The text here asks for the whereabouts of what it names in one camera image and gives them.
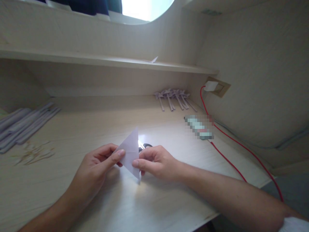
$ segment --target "red cable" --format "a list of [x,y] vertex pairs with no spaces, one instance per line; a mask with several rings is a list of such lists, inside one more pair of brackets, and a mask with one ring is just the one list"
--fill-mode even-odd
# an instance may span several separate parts
[[220,155],[222,155],[223,158],[224,158],[233,168],[235,168],[235,170],[239,173],[239,175],[243,178],[243,180],[244,180],[245,182],[247,182],[246,179],[244,178],[244,176],[240,173],[240,171],[234,166],[234,164],[232,164],[231,161],[229,161],[229,160],[218,150],[218,148],[213,144],[213,142],[210,142],[210,143],[211,143],[211,144],[213,145],[213,147],[220,153]]
[[[207,112],[207,109],[206,109],[206,106],[205,106],[205,102],[204,102],[204,100],[203,100],[203,97],[202,97],[202,89],[204,88],[205,86],[202,86],[201,87],[201,90],[200,90],[200,96],[201,96],[201,99],[202,99],[202,102],[203,102],[203,105],[204,105],[204,108],[205,108],[205,111],[206,111],[206,114],[207,115],[209,115],[208,114],[208,112]],[[252,152],[252,151],[250,151],[248,148],[246,148],[244,145],[242,145],[240,142],[238,142],[238,141],[236,141],[235,139],[233,139],[232,137],[230,137],[229,135],[227,135],[225,132],[223,132],[219,127],[217,127],[215,124],[214,124],[214,126],[219,130],[219,131],[221,131],[223,134],[225,134],[227,137],[229,137],[231,140],[233,140],[234,142],[236,142],[236,143],[238,143],[240,146],[242,146],[244,149],[246,149],[247,151],[249,151],[257,160],[258,160],[258,162],[261,164],[261,166],[264,168],[264,170],[267,172],[267,174],[269,175],[269,177],[272,179],[272,181],[274,182],[274,184],[275,184],[275,186],[276,186],[276,188],[277,188],[277,190],[278,190],[278,193],[279,193],[279,196],[280,196],[280,199],[281,199],[281,201],[282,202],[284,202],[284,200],[283,200],[283,196],[282,196],[282,193],[281,193],[281,190],[280,190],[280,188],[279,188],[279,186],[278,186],[278,184],[277,184],[277,182],[275,181],[275,179],[273,178],[273,176],[270,174],[270,172],[267,170],[267,168],[264,166],[264,164],[262,163],[262,161]],[[228,163],[229,164],[231,164],[236,170],[237,170],[237,168],[224,156],[224,155],[222,155],[227,161],[228,161]]]

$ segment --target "left hand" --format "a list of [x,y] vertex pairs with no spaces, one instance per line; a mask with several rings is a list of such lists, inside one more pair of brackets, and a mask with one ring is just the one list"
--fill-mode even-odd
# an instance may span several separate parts
[[85,155],[73,181],[64,193],[69,201],[82,206],[87,206],[91,202],[101,189],[107,171],[115,164],[122,167],[119,161],[126,152],[119,150],[112,155],[117,147],[110,143]]

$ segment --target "scissors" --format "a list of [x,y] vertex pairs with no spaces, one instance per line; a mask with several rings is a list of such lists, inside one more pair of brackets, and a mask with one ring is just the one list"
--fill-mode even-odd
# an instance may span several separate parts
[[138,147],[138,153],[140,153],[143,149],[147,148],[147,147],[152,147],[152,145],[148,144],[148,143],[141,143],[140,141],[138,141],[139,147]]

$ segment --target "white charger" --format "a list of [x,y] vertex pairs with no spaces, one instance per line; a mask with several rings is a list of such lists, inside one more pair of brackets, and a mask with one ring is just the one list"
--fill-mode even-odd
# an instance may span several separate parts
[[219,82],[207,81],[205,83],[204,90],[207,91],[207,92],[214,91],[218,84],[219,84]]

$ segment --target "wooden desk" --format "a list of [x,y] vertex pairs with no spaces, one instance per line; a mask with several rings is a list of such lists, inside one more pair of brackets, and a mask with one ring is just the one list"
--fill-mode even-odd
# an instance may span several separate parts
[[[50,140],[48,145],[55,148],[56,154],[28,166],[13,166],[17,158],[12,155],[23,153],[21,146],[0,156],[0,231],[16,231],[47,209],[64,193],[87,152],[110,142],[120,144],[137,126],[142,142],[161,144],[183,162],[240,179],[209,142],[185,132],[183,117],[195,112],[182,111],[177,101],[174,112],[166,100],[162,112],[154,96],[67,97],[51,101],[62,111],[30,141],[40,145]],[[249,183],[262,187],[269,182],[244,149],[220,135],[215,135],[214,143]],[[193,231],[217,215],[186,186],[150,174],[138,185],[125,168],[114,167],[72,231]]]

